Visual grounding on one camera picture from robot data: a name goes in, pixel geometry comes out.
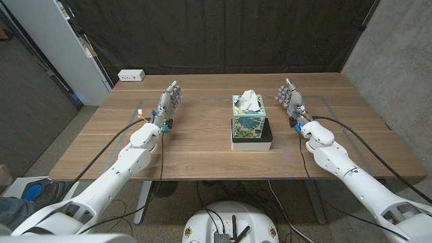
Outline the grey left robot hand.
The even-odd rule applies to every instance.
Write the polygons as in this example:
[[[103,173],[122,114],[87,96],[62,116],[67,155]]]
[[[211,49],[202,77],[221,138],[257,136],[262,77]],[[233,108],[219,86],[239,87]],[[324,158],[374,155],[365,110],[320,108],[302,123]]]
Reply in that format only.
[[[178,104],[182,101],[182,91],[177,80],[174,80],[165,91],[162,92],[155,110],[152,123],[162,128],[170,120]]]

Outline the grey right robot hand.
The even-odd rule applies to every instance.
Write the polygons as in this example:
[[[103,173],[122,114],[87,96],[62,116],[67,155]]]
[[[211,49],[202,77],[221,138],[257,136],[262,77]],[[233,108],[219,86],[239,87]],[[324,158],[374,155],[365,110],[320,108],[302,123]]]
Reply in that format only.
[[[275,100],[286,109],[291,127],[302,127],[312,121],[307,115],[302,95],[296,90],[295,85],[290,82],[288,78],[286,78],[286,85],[278,89]]]

